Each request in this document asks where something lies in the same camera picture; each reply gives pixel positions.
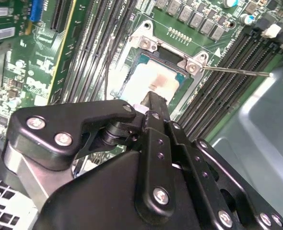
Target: circuit chip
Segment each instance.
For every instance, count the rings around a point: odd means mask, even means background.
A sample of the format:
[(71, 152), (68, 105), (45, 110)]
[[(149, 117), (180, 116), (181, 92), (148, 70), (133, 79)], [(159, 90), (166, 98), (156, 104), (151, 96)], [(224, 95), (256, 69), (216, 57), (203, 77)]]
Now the circuit chip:
[(199, 28), (200, 24), (202, 23), (203, 20), (203, 15), (199, 14), (199, 13), (195, 13), (193, 18), (190, 21), (190, 26), (194, 27), (194, 28)]
[(221, 18), (218, 20), (218, 24), (224, 25), (226, 19), (227, 19), (227, 18), (226, 18), (225, 16), (221, 16)]
[(21, 90), (22, 86), (23, 86), (23, 83), (18, 81), (16, 84), (17, 89)]
[(254, 2), (250, 2), (247, 4), (245, 11), (247, 13), (253, 14), (256, 11), (257, 7), (258, 7), (257, 4), (255, 4)]
[(189, 17), (192, 12), (193, 10), (190, 7), (184, 7), (181, 14), (179, 15), (179, 20), (186, 23), (189, 20)]
[(171, 3), (169, 4), (169, 7), (168, 7), (168, 9), (167, 9), (166, 12), (167, 12), (168, 14), (174, 16), (174, 15), (177, 13), (177, 11), (178, 11), (178, 9), (179, 9), (180, 6), (181, 6), (181, 2), (179, 2), (178, 0), (173, 0), (173, 1), (171, 1)]
[(63, 65), (61, 67), (61, 72), (68, 69), (70, 62), (71, 62), (71, 58), (67, 58), (66, 60), (64, 60)]
[(206, 7), (206, 4), (204, 4), (203, 2), (201, 2), (197, 8), (197, 11), (202, 13), (204, 8)]
[(17, 90), (8, 90), (7, 94), (8, 94), (9, 98), (14, 98), (14, 97), (18, 96), (18, 91)]
[(202, 28), (200, 29), (200, 32), (208, 35), (211, 32), (213, 26), (214, 26), (214, 22), (207, 19), (207, 20), (205, 20), (205, 23), (203, 24)]
[(71, 38), (78, 37), (78, 36), (80, 35), (81, 29), (82, 29), (82, 26), (81, 26), (81, 25), (76, 25), (76, 26), (73, 28), (73, 32), (72, 32)]
[(266, 7), (267, 9), (273, 11), (277, 8), (277, 6), (278, 6), (278, 2), (276, 2), (275, 0), (271, 0)]
[(211, 10), (208, 14), (208, 18), (212, 19), (216, 13), (217, 13), (217, 11)]
[(222, 28), (221, 26), (216, 25), (215, 28), (213, 29), (210, 38), (218, 41), (224, 34), (224, 28)]
[(191, 6), (191, 5), (193, 4), (193, 2), (194, 2), (194, 0), (188, 0), (188, 1), (186, 2), (186, 4), (187, 4), (188, 6)]
[(7, 124), (8, 124), (8, 119), (0, 115), (0, 125), (7, 126)]
[(167, 3), (167, 0), (157, 0), (155, 6), (159, 9), (163, 9)]

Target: pci slot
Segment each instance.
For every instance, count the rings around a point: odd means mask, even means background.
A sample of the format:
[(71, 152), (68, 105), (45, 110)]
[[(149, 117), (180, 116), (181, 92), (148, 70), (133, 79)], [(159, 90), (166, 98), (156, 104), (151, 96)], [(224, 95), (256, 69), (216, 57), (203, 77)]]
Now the pci slot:
[(55, 32), (62, 32), (65, 29), (70, 6), (71, 0), (56, 1), (51, 23), (51, 30)]
[(40, 21), (42, 7), (43, 7), (43, 0), (33, 0), (30, 21), (32, 22)]

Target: hex bolt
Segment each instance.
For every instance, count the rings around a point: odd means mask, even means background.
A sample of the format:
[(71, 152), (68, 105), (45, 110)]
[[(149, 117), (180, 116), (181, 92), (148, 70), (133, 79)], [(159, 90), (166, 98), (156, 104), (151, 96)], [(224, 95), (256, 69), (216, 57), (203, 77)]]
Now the hex bolt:
[(220, 221), (223, 223), (223, 225), (225, 225), (228, 228), (232, 227), (233, 222), (228, 213), (226, 213), (223, 210), (220, 210), (218, 212), (218, 216), (219, 216)]
[(153, 190), (155, 200), (161, 205), (167, 205), (169, 198), (167, 193), (162, 188), (155, 188)]
[(203, 141), (200, 141), (199, 143), (200, 143), (200, 145), (201, 145), (202, 147), (204, 147), (204, 148), (207, 148), (207, 147), (208, 147), (207, 144), (204, 143)]
[(271, 219), (265, 213), (261, 213), (260, 217), (264, 224), (271, 226)]
[(31, 129), (42, 129), (46, 126), (45, 121), (39, 117), (31, 117), (27, 119), (26, 124)]
[(282, 224), (281, 220), (279, 219), (279, 217), (277, 217), (275, 214), (272, 214), (271, 217), (280, 227), (283, 226), (283, 224)]
[(72, 138), (66, 133), (56, 134), (54, 140), (60, 146), (69, 146), (72, 143)]

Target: metal bracket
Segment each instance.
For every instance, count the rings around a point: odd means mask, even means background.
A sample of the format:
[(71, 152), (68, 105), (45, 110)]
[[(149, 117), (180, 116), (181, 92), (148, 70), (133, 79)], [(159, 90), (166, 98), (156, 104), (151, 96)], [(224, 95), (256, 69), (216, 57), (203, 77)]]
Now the metal bracket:
[(170, 141), (164, 120), (156, 111), (146, 112), (140, 150), (135, 207), (148, 223), (166, 223), (176, 209)]

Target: screw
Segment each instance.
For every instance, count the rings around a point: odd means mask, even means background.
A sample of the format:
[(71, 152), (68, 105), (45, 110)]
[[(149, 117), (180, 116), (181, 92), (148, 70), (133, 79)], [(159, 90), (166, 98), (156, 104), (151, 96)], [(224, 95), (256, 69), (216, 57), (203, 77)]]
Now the screw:
[(218, 216), (219, 216), (219, 219), (220, 221), (228, 228), (232, 227), (232, 220), (230, 218), (230, 216), (228, 215), (228, 213), (226, 213), (225, 211), (223, 210), (220, 210), (218, 212)]
[(260, 217), (264, 224), (266, 224), (267, 226), (271, 226), (271, 220), (265, 213), (261, 213)]
[(181, 129), (180, 125), (178, 125), (177, 123), (174, 123), (174, 127), (175, 127), (176, 129)]
[(158, 120), (160, 119), (160, 116), (159, 116), (159, 114), (157, 114), (157, 113), (152, 113), (152, 116), (155, 117), (155, 118), (158, 119)]
[(206, 172), (202, 172), (203, 177), (208, 178), (208, 174)]
[(55, 142), (61, 146), (69, 146), (72, 143), (72, 138), (66, 133), (58, 133), (54, 137)]
[(283, 224), (282, 224), (282, 222), (280, 221), (279, 217), (277, 217), (277, 216), (274, 215), (274, 214), (272, 214), (271, 217), (273, 218), (273, 220), (274, 220), (280, 227), (283, 226)]
[(141, 41), (141, 47), (143, 49), (149, 49), (150, 48), (150, 41), (148, 39), (143, 39)]
[(200, 145), (201, 145), (202, 147), (204, 147), (204, 148), (207, 148), (207, 147), (208, 147), (207, 144), (204, 143), (203, 141), (200, 141)]
[(43, 119), (38, 117), (31, 117), (26, 121), (27, 126), (31, 129), (42, 129), (46, 126), (46, 123)]
[(196, 66), (194, 64), (188, 66), (189, 73), (193, 73), (196, 70)]
[(163, 159), (165, 158), (164, 154), (162, 154), (161, 152), (159, 152), (159, 153), (157, 154), (157, 157), (158, 157), (159, 159), (161, 159), (161, 160), (163, 160)]
[(131, 107), (130, 107), (129, 105), (124, 104), (122, 107), (123, 107), (125, 110), (127, 110), (128, 112), (132, 112), (132, 109), (131, 109)]
[(167, 205), (169, 198), (167, 193), (161, 188), (155, 188), (153, 190), (153, 196), (155, 200), (161, 205)]

